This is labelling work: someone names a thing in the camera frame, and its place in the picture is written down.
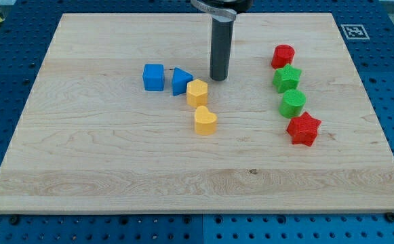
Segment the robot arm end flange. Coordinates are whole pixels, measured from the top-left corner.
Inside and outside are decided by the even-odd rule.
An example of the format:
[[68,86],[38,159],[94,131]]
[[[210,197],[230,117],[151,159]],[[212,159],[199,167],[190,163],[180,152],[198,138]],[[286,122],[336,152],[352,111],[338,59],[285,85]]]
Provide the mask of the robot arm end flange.
[[253,0],[190,0],[191,5],[220,22],[234,22],[238,14],[247,12]]

